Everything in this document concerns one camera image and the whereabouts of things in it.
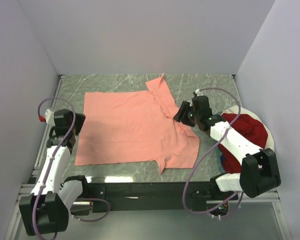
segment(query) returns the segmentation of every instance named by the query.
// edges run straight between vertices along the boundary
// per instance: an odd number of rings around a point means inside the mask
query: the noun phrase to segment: white wall
[[[243,105],[275,139],[278,188],[294,240],[300,240],[300,0],[276,0],[236,82]]]
[[[59,74],[236,74],[274,0],[18,0]]]
[[[37,105],[54,94],[57,77],[17,1],[0,0],[0,240],[45,127]]]

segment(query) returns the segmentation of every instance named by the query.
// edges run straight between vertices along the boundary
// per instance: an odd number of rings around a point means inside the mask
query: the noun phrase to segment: red cloth
[[[222,117],[230,123],[236,115],[234,113],[223,113]],[[260,121],[255,120],[248,114],[240,114],[232,127],[253,144],[265,148],[268,133]],[[230,174],[241,173],[241,165],[238,160],[223,145],[220,144],[219,149],[225,157],[222,163],[223,169]]]

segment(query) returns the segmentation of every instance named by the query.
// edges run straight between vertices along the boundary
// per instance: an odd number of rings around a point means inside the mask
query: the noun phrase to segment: marble table surface
[[[158,78],[159,74],[88,74],[63,75],[58,97],[69,100],[78,113],[83,113],[85,92],[135,92],[147,90],[146,81]],[[239,99],[235,81],[230,74],[165,74],[165,80],[178,106],[183,100],[190,101],[198,88],[219,87],[231,92]],[[218,113],[235,105],[236,102],[226,93],[218,90],[206,91],[212,112]],[[55,109],[69,108],[62,101],[57,101]],[[198,159],[215,143],[197,127],[193,131],[200,138]],[[183,182],[191,169],[165,169],[159,174],[155,161],[75,166],[77,144],[63,175],[85,175],[89,182]],[[199,165],[192,181],[209,181],[220,173],[215,151],[212,151]]]

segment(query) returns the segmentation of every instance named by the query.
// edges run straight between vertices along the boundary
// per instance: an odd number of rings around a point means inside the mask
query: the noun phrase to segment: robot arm
[[[73,147],[76,144],[75,136],[80,133],[85,118],[83,114],[76,113],[74,127],[68,137],[63,141],[52,162],[45,187],[40,195],[36,208],[36,225],[41,234],[65,231],[68,226],[73,203],[77,198],[84,197],[88,192],[88,182],[85,176],[82,175],[68,177],[64,181],[63,188],[60,190],[62,176],[70,161]],[[62,141],[66,132],[70,129],[73,121],[73,113],[67,109],[59,111],[47,109],[42,121],[52,126],[49,139],[46,142],[45,163],[38,182],[32,189],[31,194],[22,197],[19,202],[20,213],[26,233],[29,236],[36,235],[32,222],[35,199],[39,195],[40,187],[44,182],[52,153]]]
[[[192,102],[183,101],[174,120],[206,132],[220,141],[241,165],[241,173],[226,173],[213,178],[221,192],[244,192],[254,198],[281,184],[276,154],[270,148],[263,149],[239,134],[220,115],[213,115],[208,97],[196,91]]]

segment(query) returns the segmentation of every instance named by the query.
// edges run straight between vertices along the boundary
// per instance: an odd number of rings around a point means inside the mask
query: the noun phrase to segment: black metal frame
[[[89,183],[88,197],[108,201],[112,211],[176,210],[184,209],[182,196],[185,182],[147,183]],[[190,182],[186,193],[187,207],[193,211],[204,211],[210,206],[207,201],[223,201],[233,194],[220,192],[210,181]],[[107,206],[93,202],[92,212],[103,213]]]

